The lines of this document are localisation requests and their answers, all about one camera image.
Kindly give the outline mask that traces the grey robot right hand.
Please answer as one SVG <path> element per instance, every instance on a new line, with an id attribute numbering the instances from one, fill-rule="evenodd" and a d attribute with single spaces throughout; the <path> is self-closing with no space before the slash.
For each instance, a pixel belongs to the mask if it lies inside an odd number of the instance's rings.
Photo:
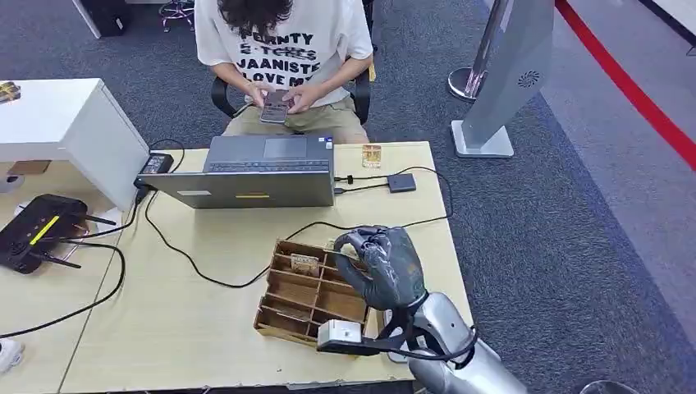
<path id="1" fill-rule="evenodd" d="M 363 274 L 341 252 L 351 245 L 364 264 Z M 428 295 L 416 249 L 402 227 L 359 227 L 337 237 L 333 253 L 341 276 L 377 310 L 409 308 Z"/>

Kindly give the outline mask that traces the person's left hand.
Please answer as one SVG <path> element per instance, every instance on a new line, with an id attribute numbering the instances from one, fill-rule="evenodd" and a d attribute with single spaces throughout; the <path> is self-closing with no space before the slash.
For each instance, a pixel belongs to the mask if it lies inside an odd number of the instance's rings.
<path id="1" fill-rule="evenodd" d="M 288 114 L 297 114 L 309 110 L 316 101 L 326 95 L 321 85 L 299 85 L 291 88 L 283 97 L 289 105 Z"/>

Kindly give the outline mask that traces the person's right hand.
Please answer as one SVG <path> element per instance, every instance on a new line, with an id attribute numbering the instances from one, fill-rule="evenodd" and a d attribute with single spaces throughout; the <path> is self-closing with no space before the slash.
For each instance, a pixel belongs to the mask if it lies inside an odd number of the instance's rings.
<path id="1" fill-rule="evenodd" d="M 254 106 L 258 108 L 263 108 L 266 96 L 275 91 L 273 86 L 261 81 L 248 81 L 245 86 L 245 94 L 252 99 Z"/>

